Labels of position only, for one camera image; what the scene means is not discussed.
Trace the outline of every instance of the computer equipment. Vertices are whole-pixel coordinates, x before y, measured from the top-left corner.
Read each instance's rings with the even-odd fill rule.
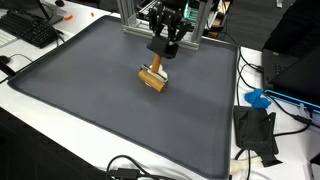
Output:
[[[0,0],[0,8],[24,11],[51,25],[63,18],[56,14],[55,6],[40,0]]]
[[[58,32],[51,25],[15,11],[0,18],[0,29],[39,48],[58,38]]]
[[[7,46],[18,40],[17,37],[12,36],[11,34],[0,29],[0,48]]]
[[[263,85],[273,98],[320,113],[320,47],[299,59],[263,50]]]
[[[10,62],[10,58],[7,56],[0,56],[0,63],[8,64]]]

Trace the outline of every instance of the black keyboard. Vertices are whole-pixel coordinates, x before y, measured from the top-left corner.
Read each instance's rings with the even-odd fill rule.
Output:
[[[58,37],[52,26],[16,12],[0,18],[0,29],[39,48],[47,46]]]
[[[280,74],[282,71],[286,70],[286,67],[281,64],[275,64],[276,74]]]

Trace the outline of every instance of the plug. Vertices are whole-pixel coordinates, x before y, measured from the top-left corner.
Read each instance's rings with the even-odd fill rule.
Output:
[[[113,177],[119,180],[137,180],[140,171],[138,169],[118,168],[118,170],[110,170],[107,173],[108,177]]]

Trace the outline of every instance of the black device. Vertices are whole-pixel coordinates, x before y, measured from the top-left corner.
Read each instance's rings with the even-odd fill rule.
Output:
[[[263,85],[275,99],[320,113],[320,47],[299,59],[263,50]]]
[[[56,14],[53,6],[41,3],[40,0],[0,0],[0,8],[24,11],[51,25],[63,18]]]
[[[15,76],[16,72],[6,65],[7,64],[6,62],[8,61],[8,59],[6,57],[2,57],[1,59],[2,60],[0,60],[0,71],[8,75],[9,78]]]
[[[177,54],[180,41],[188,31],[191,24],[183,19],[184,8],[187,0],[161,0],[161,4],[156,9],[149,9],[149,28],[154,32],[148,49],[165,57],[174,58]],[[168,26],[168,36],[161,36],[164,26]]]
[[[55,4],[56,4],[58,7],[64,6],[64,2],[63,2],[62,0],[56,0]]]
[[[3,64],[8,64],[10,62],[10,59],[7,56],[0,56],[0,62]]]
[[[0,28],[39,48],[58,38],[58,32],[51,25],[15,11],[10,11],[0,18]]]

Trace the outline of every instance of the desk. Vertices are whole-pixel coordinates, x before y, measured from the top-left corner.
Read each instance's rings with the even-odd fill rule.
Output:
[[[62,9],[72,14],[74,18],[70,21],[59,22],[55,27],[65,33],[66,40],[80,32],[97,18],[110,14],[106,11],[71,2],[65,2],[65,4]],[[35,60],[55,47],[56,44],[53,43],[44,49],[38,49],[18,40],[0,49],[0,54],[10,56],[20,53]],[[242,53],[249,62],[261,64],[261,52],[242,48]],[[28,63],[23,57],[16,56],[9,63],[9,66],[14,70],[19,70]],[[260,74],[248,68],[245,69],[243,75],[249,84],[261,87]],[[4,78],[5,75],[0,72],[0,79]],[[240,84],[239,90],[240,97],[250,91],[243,83]],[[0,94],[1,107],[94,166],[105,169],[113,157],[119,154],[126,154],[146,166],[146,170],[152,174],[161,174],[176,179],[204,179],[192,171],[138,145],[123,140],[114,134],[52,108],[47,104],[22,95],[8,87],[6,83],[0,85]],[[243,98],[240,98],[240,100],[241,105],[249,106]],[[281,105],[292,113],[299,113],[296,107],[284,103],[281,103]],[[268,108],[268,112],[277,112],[275,133],[293,131],[304,126],[288,118],[275,105],[271,105]],[[276,157],[284,163],[269,168],[255,165],[252,167],[251,179],[309,180],[307,161],[320,152],[319,136],[319,130],[311,128],[298,135],[278,137],[277,144],[280,153]],[[232,138],[231,143],[231,157],[234,157],[239,148],[236,147],[234,138]],[[132,167],[131,163],[126,160],[116,161],[114,166]],[[246,172],[246,170],[243,170],[234,176],[234,179],[245,179]]]

